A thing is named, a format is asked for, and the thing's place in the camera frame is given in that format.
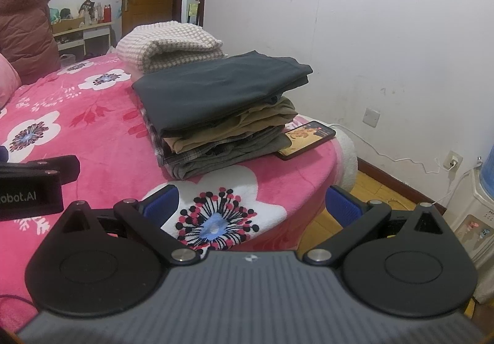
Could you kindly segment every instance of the gray ribbed surface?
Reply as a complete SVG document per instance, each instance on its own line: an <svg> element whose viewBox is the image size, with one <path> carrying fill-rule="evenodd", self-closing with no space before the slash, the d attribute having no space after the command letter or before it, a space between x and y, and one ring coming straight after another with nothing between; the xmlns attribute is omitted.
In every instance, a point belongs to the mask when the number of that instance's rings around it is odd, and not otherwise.
<svg viewBox="0 0 494 344"><path fill-rule="evenodd" d="M481 333L461 314L433 321L393 318L352 299L334 273L293 252L211 252L171 271L136 308L97 320L40 314L27 344L470 344Z"/></svg>

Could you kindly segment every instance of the pink pillow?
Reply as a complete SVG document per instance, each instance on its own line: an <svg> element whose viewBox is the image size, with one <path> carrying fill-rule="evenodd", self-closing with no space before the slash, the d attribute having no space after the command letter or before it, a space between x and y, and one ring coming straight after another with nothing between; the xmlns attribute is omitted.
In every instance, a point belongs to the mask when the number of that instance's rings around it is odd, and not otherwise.
<svg viewBox="0 0 494 344"><path fill-rule="evenodd" d="M5 106L15 90L21 86L19 74L7 61L0 55L0 109Z"/></svg>

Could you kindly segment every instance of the white desk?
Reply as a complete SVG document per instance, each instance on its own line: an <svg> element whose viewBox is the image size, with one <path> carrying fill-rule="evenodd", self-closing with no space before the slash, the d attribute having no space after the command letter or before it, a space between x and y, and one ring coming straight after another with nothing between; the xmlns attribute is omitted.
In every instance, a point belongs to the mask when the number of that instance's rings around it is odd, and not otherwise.
<svg viewBox="0 0 494 344"><path fill-rule="evenodd" d="M65 32L54 33L53 37L56 38L57 36L68 35L75 32L82 32L82 39L73 40L72 42L67 42L67 43L59 43L58 51L70 49L72 47L83 46L84 55L86 55L86 40L96 38L98 36L108 35L108 49L110 49L110 46L112 45L111 36L110 36L110 32L112 30L111 28L112 24L113 23L89 25L88 27L81 27L77 29L71 29Z"/></svg>

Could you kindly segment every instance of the person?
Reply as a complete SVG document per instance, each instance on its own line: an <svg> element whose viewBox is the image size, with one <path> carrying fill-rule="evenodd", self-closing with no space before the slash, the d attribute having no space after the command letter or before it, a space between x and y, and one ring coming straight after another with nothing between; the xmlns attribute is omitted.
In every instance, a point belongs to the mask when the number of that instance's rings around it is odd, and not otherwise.
<svg viewBox="0 0 494 344"><path fill-rule="evenodd" d="M0 53L23 85L60 69L50 23L50 0L0 0Z"/></svg>

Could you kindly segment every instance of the folded garment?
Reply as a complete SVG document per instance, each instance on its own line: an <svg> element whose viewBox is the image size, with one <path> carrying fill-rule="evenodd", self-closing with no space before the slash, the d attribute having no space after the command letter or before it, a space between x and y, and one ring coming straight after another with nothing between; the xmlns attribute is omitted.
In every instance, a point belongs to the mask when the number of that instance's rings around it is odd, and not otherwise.
<svg viewBox="0 0 494 344"><path fill-rule="evenodd" d="M170 21L135 27L118 43L117 55L131 67L147 73L223 58L222 45L221 40L197 25Z"/></svg>
<svg viewBox="0 0 494 344"><path fill-rule="evenodd" d="M284 125L268 127L248 137L231 142L219 142L203 145L171 157L164 156L160 137L146 118L146 127L150 133L158 163L177 180L219 170L246 160L255 159L276 152L291 145L290 138L283 134Z"/></svg>
<svg viewBox="0 0 494 344"><path fill-rule="evenodd" d="M223 120L215 127L184 131L181 137L163 138L173 153L182 153L229 137L254 133L267 127L285 125L297 116L295 106L282 96L275 105L264 103Z"/></svg>
<svg viewBox="0 0 494 344"><path fill-rule="evenodd" d="M160 137L211 124L308 82L308 65L257 52L144 75L132 85Z"/></svg>

